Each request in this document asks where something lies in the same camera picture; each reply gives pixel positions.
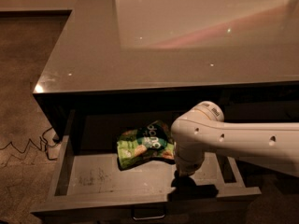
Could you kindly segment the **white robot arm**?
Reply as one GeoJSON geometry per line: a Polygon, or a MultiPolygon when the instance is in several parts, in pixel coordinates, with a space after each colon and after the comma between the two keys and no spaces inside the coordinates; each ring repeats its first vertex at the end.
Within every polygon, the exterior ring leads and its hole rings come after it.
{"type": "Polygon", "coordinates": [[[204,101],[179,116],[171,134],[181,176],[200,169],[207,152],[299,176],[298,123],[227,123],[216,104],[204,101]]]}

